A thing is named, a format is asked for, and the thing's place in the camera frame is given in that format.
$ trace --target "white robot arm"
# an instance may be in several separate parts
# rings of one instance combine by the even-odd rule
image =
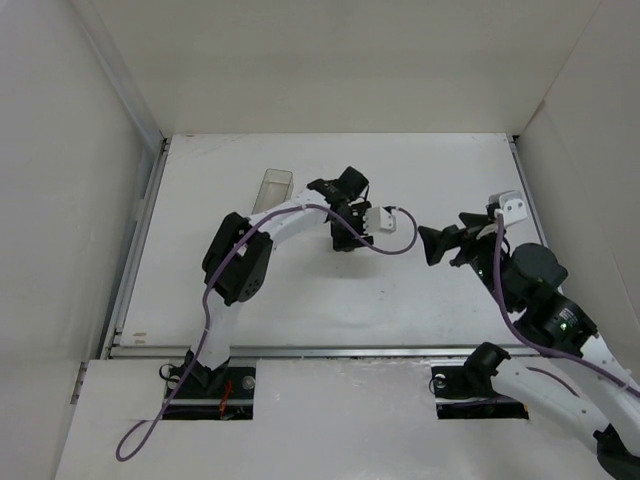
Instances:
[[[246,218],[232,213],[224,219],[203,261],[205,283],[212,289],[206,296],[206,302],[215,320],[191,370],[191,375],[206,391],[220,386],[241,304],[252,298],[262,286],[275,248],[298,233],[328,220],[331,220],[333,249],[336,251],[351,251],[362,246],[362,239],[357,239],[353,232],[372,245],[372,233],[395,231],[396,219],[391,207],[372,207],[368,201],[359,200],[368,184],[362,174],[349,167],[338,179],[311,182],[295,198],[270,210]],[[212,279],[225,257],[234,247],[237,248],[249,230],[255,232],[224,265],[219,277]],[[200,341],[197,341],[187,353],[185,368],[192,363],[199,345]]]
[[[640,387],[615,359],[595,323],[558,292],[568,276],[555,255],[537,244],[502,248],[505,225],[526,218],[519,192],[489,199],[487,214],[461,213],[465,225],[442,231],[420,227],[427,263],[459,248],[452,266],[470,265],[496,299],[503,320],[526,346],[548,357],[588,396],[574,397],[558,384],[530,373],[490,343],[467,359],[463,375],[473,397],[506,395],[551,418],[598,456],[614,478],[640,478]],[[524,312],[513,324],[508,314]]]

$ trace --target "white wall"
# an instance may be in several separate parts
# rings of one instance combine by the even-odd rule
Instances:
[[[600,2],[92,1],[167,136],[520,133]]]
[[[640,3],[604,0],[518,149],[566,293],[640,378]]]
[[[142,148],[65,0],[0,1],[0,465],[53,474]]]

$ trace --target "white table surface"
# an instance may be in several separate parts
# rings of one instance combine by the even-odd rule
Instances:
[[[530,421],[437,420],[429,367],[408,359],[260,361],[254,420],[161,421],[136,457],[118,463],[120,438],[162,402],[161,363],[90,362],[57,480],[608,478],[535,412]]]
[[[444,228],[483,212],[490,194],[522,189],[503,134],[175,136],[120,344],[185,346],[200,334],[201,262],[230,212],[250,214],[265,169],[294,173],[294,195],[345,167],[371,182],[376,205],[399,205]],[[399,231],[376,244],[401,247]],[[539,241],[532,220],[509,239]],[[329,226],[272,255],[264,287],[243,306],[236,346],[452,346],[515,343],[469,267],[427,267],[422,242],[400,257],[331,250]]]

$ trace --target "clear plastic container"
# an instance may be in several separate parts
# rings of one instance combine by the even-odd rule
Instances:
[[[264,172],[258,198],[252,213],[269,210],[291,198],[293,192],[293,172],[268,168]]]

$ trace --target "white panel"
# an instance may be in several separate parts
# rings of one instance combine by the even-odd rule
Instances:
[[[545,231],[573,272],[567,292],[638,368],[639,23],[638,2],[602,3],[521,142]]]
[[[348,165],[371,181],[369,199],[400,205],[444,228],[484,211],[492,193],[521,189],[504,135],[176,136],[164,171],[121,344],[190,345],[202,328],[202,258],[222,219],[249,214],[264,171],[294,173],[294,194]],[[376,242],[400,248],[399,231]],[[514,246],[538,241],[533,222],[510,229]],[[260,293],[243,306],[236,345],[475,345],[514,343],[470,268],[427,267],[422,242],[400,257],[331,250],[329,226],[271,257]]]
[[[119,464],[120,438],[160,405],[161,363],[91,362],[57,480],[609,478],[539,415],[438,421],[428,364],[412,360],[261,361],[254,420],[162,421]]]
[[[93,0],[165,135],[519,133],[600,0]]]
[[[51,478],[142,145],[63,0],[0,1],[0,476]]]

